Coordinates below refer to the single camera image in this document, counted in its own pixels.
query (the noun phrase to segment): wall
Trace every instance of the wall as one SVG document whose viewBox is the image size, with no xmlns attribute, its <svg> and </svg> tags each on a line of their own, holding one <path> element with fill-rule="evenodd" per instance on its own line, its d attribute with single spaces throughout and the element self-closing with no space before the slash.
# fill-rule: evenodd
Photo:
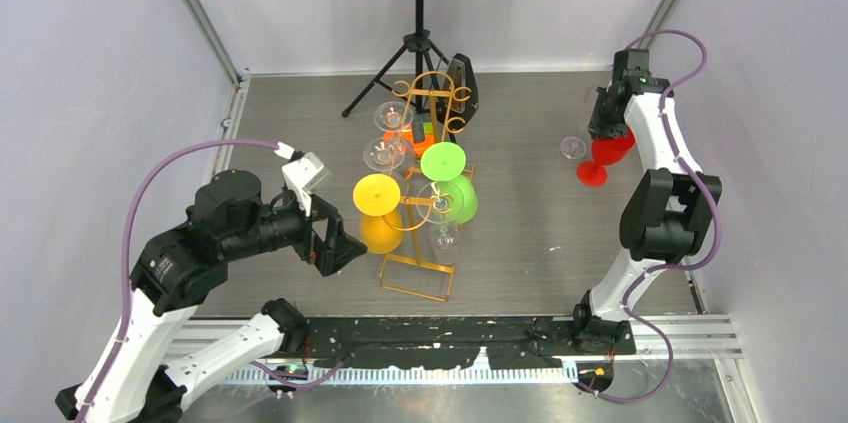
<svg viewBox="0 0 848 423">
<path fill-rule="evenodd" d="M 61 421 L 120 313 L 126 211 L 217 135 L 230 88 L 181 0 L 0 0 L 0 421 Z M 154 182 L 132 253 L 184 218 L 211 155 Z"/>
<path fill-rule="evenodd" d="M 376 70 L 414 30 L 414 0 L 202 1 L 230 54 L 254 73 Z M 425 0 L 425 26 L 478 71 L 598 68 L 659 1 Z M 408 54 L 397 68 L 413 66 Z"/>
<path fill-rule="evenodd" d="M 848 199 L 842 96 L 846 0 L 682 0 L 668 27 L 710 50 L 677 93 L 693 155 L 724 182 L 707 297 L 728 311 L 768 420 L 845 421 Z M 655 74 L 697 50 L 663 37 Z"/>
</svg>

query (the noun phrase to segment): white wall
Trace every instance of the white wall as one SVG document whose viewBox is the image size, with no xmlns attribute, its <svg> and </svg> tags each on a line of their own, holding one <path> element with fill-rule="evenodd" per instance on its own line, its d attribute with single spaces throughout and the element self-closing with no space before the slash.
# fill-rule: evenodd
<svg viewBox="0 0 848 423">
<path fill-rule="evenodd" d="M 846 21 L 848 0 L 682 0 L 667 25 L 710 50 L 676 98 L 690 150 L 724 182 L 724 245 L 703 277 L 768 421 L 848 418 Z M 655 74 L 696 54 L 662 37 Z"/>
<path fill-rule="evenodd" d="M 414 0 L 202 0 L 228 51 L 254 73 L 375 70 L 414 30 Z M 609 63 L 660 0 L 425 0 L 425 27 L 475 69 Z M 407 54 L 397 68 L 413 68 Z"/>
<path fill-rule="evenodd" d="M 0 421 L 61 421 L 120 313 L 119 248 L 162 157 L 213 139 L 230 89 L 181 0 L 0 0 Z M 166 170 L 136 255 L 182 221 L 211 155 Z"/>
</svg>

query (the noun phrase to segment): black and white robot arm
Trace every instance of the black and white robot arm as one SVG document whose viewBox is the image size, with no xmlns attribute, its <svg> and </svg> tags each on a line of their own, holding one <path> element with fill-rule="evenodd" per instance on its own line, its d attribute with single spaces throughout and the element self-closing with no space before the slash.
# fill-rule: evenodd
<svg viewBox="0 0 848 423">
<path fill-rule="evenodd" d="M 86 422 L 178 421 L 200 395 L 235 370 L 278 351 L 300 349 L 306 320 L 278 299 L 205 349 L 163 361 L 183 324 L 227 280 L 229 263 L 291 246 L 328 276 L 365 253 L 365 245 L 344 232 L 338 211 L 313 194 L 328 174 L 323 163 L 283 144 L 277 154 L 290 160 L 283 166 L 286 187 L 275 198 L 281 205 L 262 202 L 261 182 L 252 173 L 227 170 L 197 191 L 186 222 L 147 243 L 130 274 L 127 336 L 86 409 Z M 327 220 L 323 239 L 312 229 L 320 220 Z M 67 419 L 77 418 L 117 332 L 91 376 L 59 392 L 56 404 Z"/>
<path fill-rule="evenodd" d="M 598 98 L 589 125 L 593 138 L 616 138 L 632 132 L 644 175 L 619 224 L 621 250 L 604 279 L 586 293 L 575 307 L 575 343 L 597 351 L 620 340 L 629 315 L 622 297 L 644 275 L 630 293 L 633 307 L 663 271 L 646 272 L 658 265 L 679 264 L 701 248 L 711 222 L 704 196 L 680 166 L 668 133 L 679 155 L 700 176 L 713 198 L 721 196 L 721 181 L 703 175 L 689 155 L 675 117 L 673 94 L 660 111 L 662 92 L 668 80 L 654 78 L 648 67 L 648 51 L 627 49 L 615 55 L 613 78 Z M 668 130 L 663 115 L 667 116 Z"/>
</svg>

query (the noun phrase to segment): gray wooden tabletop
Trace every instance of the gray wooden tabletop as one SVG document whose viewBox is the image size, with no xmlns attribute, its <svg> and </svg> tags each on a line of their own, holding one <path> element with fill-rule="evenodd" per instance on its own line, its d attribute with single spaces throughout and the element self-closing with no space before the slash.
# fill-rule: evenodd
<svg viewBox="0 0 848 423">
<path fill-rule="evenodd" d="M 386 80 L 400 77 L 386 77 Z M 340 274 L 321 276 L 283 249 L 230 265 L 229 281 L 200 307 L 200 316 L 247 316 L 272 298 L 286 298 L 312 316 L 570 314 L 583 293 L 606 274 L 619 251 L 618 221 L 641 178 L 632 151 L 609 168 L 609 181 L 588 188 L 577 162 L 559 149 L 585 117 L 587 90 L 604 85 L 605 72 L 477 75 L 480 110 L 458 143 L 476 164 L 479 198 L 465 225 L 451 299 L 447 303 L 381 289 L 382 257 L 367 254 Z M 341 110 L 368 76 L 257 77 L 250 85 L 239 137 L 284 141 L 314 151 L 333 173 L 317 193 L 339 208 L 346 230 L 359 236 L 353 186 L 371 171 L 362 159 L 380 136 L 377 106 L 392 99 L 380 87 L 343 119 Z M 283 160 L 267 151 L 236 148 L 231 168 L 263 181 L 267 201 L 282 185 Z M 425 257 L 429 250 L 422 234 Z M 411 247 L 408 239 L 397 253 Z M 442 293 L 446 276 L 395 264 L 387 283 Z M 690 313 L 684 275 L 665 273 L 636 309 L 645 314 Z"/>
</svg>

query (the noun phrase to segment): tripod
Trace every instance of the tripod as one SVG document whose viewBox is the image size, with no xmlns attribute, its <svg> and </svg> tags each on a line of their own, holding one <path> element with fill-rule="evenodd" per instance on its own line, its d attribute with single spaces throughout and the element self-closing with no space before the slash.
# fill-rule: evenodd
<svg viewBox="0 0 848 423">
<path fill-rule="evenodd" d="M 371 88 L 374 88 L 374 85 L 380 85 L 383 88 L 392 91 L 392 87 L 387 85 L 383 80 L 383 75 L 386 74 L 389 69 L 394 66 L 398 59 L 400 59 L 401 55 L 405 51 L 410 53 L 415 53 L 415 76 L 418 77 L 421 73 L 424 73 L 424 63 L 427 63 L 427 69 L 429 71 L 435 71 L 433 67 L 433 60 L 430 58 L 430 50 L 436 52 L 436 55 L 439 56 L 439 59 L 445 62 L 446 65 L 450 64 L 450 60 L 445 57 L 445 54 L 439 50 L 433 40 L 430 39 L 430 31 L 424 29 L 424 0 L 415 0 L 415 33 L 411 33 L 403 37 L 403 45 L 395 52 L 394 56 L 392 56 L 389 61 L 383 66 L 383 68 L 377 73 L 374 78 L 368 83 L 368 85 L 362 90 L 359 95 L 354 98 L 353 102 L 347 106 L 347 108 L 342 111 L 342 117 L 347 118 L 350 115 L 350 112 L 362 101 L 362 98 L 365 98 L 365 95 L 371 91 Z M 431 75 L 431 81 L 433 84 L 433 88 L 439 89 L 439 82 L 436 78 L 436 75 Z M 424 110 L 424 98 L 421 96 L 415 97 L 415 112 L 423 113 Z"/>
</svg>

